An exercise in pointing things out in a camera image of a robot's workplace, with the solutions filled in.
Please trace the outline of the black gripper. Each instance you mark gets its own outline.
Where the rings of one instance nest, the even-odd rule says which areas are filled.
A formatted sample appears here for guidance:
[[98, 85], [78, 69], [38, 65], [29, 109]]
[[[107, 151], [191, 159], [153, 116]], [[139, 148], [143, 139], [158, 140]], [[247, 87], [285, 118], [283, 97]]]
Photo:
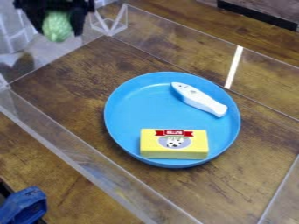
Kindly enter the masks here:
[[85, 30], [87, 12], [95, 11], [94, 0], [14, 0], [14, 7], [22, 9], [35, 30], [43, 34], [46, 11], [69, 11], [74, 35], [81, 36]]

